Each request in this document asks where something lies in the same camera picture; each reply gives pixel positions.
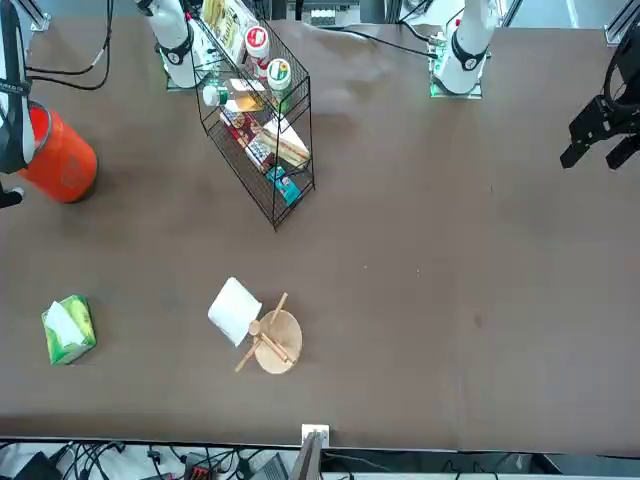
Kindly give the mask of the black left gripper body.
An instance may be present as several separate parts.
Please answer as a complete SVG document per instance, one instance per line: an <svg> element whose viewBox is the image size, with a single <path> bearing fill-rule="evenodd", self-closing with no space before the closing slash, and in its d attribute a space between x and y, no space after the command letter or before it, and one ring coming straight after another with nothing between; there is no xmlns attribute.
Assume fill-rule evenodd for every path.
<svg viewBox="0 0 640 480"><path fill-rule="evenodd" d="M612 57L623 92L612 95L612 124L633 131L639 123L639 35L625 34Z"/></svg>

